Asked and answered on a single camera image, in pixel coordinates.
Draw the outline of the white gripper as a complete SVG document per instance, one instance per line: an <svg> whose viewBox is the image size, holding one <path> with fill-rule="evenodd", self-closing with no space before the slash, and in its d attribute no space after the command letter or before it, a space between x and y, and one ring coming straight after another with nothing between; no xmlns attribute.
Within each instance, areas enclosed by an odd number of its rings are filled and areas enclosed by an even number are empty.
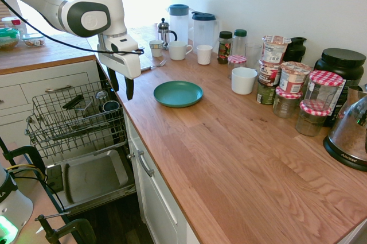
<svg viewBox="0 0 367 244"><path fill-rule="evenodd" d="M132 53L117 53L118 48L110 50L102 50L100 44L97 45L99 51L98 58L107 68L110 78L111 87L115 92L119 91L119 83L116 77L116 72L125 76L127 100L131 100L134 96L134 79L141 75L140 59L137 54Z"/></svg>

